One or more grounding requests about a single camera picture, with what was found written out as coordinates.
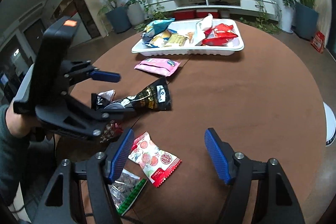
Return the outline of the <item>person left hand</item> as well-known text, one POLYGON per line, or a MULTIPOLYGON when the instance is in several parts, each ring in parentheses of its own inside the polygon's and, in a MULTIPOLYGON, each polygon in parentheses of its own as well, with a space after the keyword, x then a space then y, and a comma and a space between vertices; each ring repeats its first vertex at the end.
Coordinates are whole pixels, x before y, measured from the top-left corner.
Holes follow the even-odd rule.
POLYGON ((25 137, 33 128, 41 126, 41 123, 34 117, 27 117, 14 112, 14 102, 12 101, 6 111, 6 125, 11 133, 16 138, 25 137))

